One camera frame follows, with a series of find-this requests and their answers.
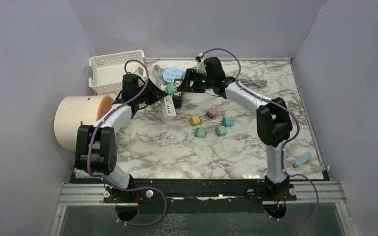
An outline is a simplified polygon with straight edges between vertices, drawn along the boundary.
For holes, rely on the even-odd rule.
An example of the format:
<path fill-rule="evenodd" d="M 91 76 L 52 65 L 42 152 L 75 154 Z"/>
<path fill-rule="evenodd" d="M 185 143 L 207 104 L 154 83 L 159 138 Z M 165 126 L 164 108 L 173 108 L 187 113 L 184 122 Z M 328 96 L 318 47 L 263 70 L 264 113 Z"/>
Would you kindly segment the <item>black power strip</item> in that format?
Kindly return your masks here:
<path fill-rule="evenodd" d="M 181 92 L 177 92 L 172 95 L 172 101 L 175 109 L 180 109 L 182 107 L 182 100 L 183 100 L 183 95 Z"/>

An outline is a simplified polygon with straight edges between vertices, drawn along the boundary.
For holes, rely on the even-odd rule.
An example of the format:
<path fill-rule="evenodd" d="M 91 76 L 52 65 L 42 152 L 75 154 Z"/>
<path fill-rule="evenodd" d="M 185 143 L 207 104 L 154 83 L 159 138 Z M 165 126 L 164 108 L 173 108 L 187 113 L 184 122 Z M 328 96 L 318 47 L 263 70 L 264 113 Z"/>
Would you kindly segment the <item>blue round power socket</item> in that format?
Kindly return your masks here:
<path fill-rule="evenodd" d="M 177 67 L 168 67 L 162 70 L 160 78 L 162 82 L 168 85 L 171 83 L 175 83 L 177 79 L 181 79 L 183 77 L 183 74 L 184 72 Z"/>

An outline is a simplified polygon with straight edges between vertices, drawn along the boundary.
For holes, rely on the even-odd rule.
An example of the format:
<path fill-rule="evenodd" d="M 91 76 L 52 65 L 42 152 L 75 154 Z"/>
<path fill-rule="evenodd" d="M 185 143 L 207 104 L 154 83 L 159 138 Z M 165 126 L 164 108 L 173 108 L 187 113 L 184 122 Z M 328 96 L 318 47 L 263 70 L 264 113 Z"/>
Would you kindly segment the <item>white power strip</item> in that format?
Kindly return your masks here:
<path fill-rule="evenodd" d="M 172 95 L 168 95 L 160 100 L 160 105 L 164 118 L 173 118 L 176 116 L 176 111 L 172 98 Z"/>

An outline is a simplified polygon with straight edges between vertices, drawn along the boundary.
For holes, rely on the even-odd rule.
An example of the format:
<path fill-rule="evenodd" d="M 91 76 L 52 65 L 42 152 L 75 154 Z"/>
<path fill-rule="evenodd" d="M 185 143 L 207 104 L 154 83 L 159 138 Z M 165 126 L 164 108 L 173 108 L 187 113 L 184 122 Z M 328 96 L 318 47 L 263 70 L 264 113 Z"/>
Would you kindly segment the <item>yellow plug adapter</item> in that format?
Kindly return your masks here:
<path fill-rule="evenodd" d="M 191 126 L 197 126 L 201 124 L 201 119 L 198 115 L 189 118 Z"/>

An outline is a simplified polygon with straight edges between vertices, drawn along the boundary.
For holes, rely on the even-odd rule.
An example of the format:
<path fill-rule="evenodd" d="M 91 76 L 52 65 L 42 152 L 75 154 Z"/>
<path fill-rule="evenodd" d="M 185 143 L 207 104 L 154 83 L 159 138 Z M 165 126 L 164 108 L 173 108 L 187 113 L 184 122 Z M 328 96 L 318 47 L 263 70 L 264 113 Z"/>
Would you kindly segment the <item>pink plug adapter round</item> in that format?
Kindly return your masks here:
<path fill-rule="evenodd" d="M 209 108 L 206 112 L 206 116 L 210 119 L 213 119 L 217 116 L 218 110 L 215 108 Z"/>

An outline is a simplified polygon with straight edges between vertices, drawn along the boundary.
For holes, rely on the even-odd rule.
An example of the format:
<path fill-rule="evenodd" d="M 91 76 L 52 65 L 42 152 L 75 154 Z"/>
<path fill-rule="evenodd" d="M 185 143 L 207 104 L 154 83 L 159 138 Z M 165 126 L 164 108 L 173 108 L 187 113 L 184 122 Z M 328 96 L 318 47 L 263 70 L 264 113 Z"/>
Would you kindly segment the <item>green plug adapter white strip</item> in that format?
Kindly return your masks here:
<path fill-rule="evenodd" d="M 205 128 L 202 128 L 202 127 L 197 127 L 195 129 L 195 133 L 194 133 L 195 137 L 197 138 L 205 138 L 206 136 L 206 129 Z"/>

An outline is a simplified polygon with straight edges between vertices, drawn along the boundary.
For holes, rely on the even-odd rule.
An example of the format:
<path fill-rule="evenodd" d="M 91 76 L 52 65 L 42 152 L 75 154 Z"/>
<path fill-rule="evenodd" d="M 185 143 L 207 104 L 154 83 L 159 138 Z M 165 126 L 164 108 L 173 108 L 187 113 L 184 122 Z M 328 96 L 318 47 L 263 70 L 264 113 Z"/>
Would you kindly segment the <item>teal plug adapter round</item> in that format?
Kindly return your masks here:
<path fill-rule="evenodd" d="M 231 117 L 223 117 L 222 124 L 225 127 L 232 127 L 233 126 L 233 119 Z"/>

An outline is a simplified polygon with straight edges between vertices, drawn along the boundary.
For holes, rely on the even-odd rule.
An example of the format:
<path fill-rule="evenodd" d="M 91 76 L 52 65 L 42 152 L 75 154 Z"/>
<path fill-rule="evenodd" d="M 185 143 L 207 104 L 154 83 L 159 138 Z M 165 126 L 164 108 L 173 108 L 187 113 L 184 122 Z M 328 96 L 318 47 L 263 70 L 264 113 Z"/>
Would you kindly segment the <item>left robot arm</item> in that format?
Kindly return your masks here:
<path fill-rule="evenodd" d="M 123 202 L 134 198 L 132 176 L 117 164 L 116 133 L 139 111 L 141 104 L 152 105 L 177 91 L 174 83 L 160 89 L 150 79 L 136 74 L 123 76 L 123 89 L 110 110 L 92 125 L 80 125 L 77 131 L 75 168 L 85 171 L 117 188 Z"/>

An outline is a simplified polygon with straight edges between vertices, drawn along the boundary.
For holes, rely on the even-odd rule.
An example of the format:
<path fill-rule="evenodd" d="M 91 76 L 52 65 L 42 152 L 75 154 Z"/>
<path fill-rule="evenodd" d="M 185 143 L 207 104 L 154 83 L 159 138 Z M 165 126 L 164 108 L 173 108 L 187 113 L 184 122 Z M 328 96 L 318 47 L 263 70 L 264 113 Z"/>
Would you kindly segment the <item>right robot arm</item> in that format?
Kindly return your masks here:
<path fill-rule="evenodd" d="M 255 113 L 257 134 L 266 146 L 264 193 L 270 200 L 278 199 L 289 188 L 289 176 L 284 167 L 284 143 L 289 139 L 293 125 L 285 101 L 280 97 L 262 96 L 241 85 L 237 78 L 226 76 L 217 57 L 201 61 L 196 69 L 187 69 L 177 88 L 179 92 L 192 93 L 204 93 L 207 89 Z"/>

